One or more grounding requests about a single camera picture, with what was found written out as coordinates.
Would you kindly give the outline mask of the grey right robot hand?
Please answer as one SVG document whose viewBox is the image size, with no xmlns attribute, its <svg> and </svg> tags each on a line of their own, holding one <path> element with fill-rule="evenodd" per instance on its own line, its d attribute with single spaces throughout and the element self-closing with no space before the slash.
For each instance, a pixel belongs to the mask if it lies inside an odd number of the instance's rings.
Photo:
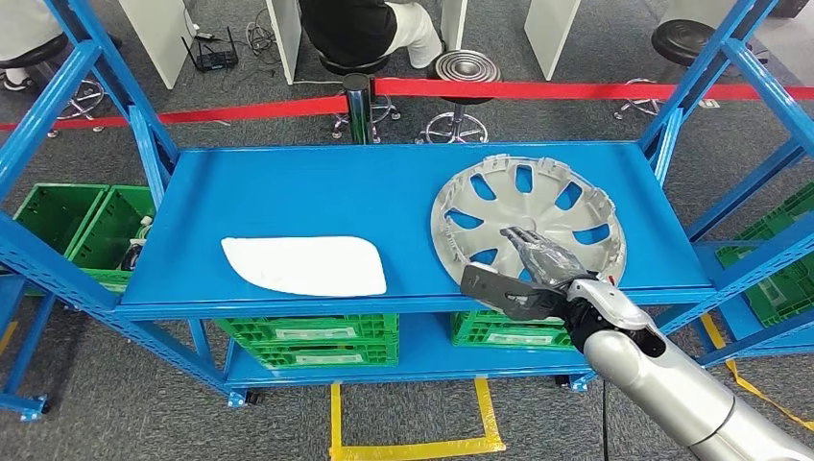
<svg viewBox="0 0 814 461">
<path fill-rule="evenodd" d="M 574 279 L 597 279 L 596 273 L 586 269 L 568 249 L 533 230 L 508 227 L 500 234 L 512 243 L 531 279 L 538 284 L 554 287 Z"/>
</svg>

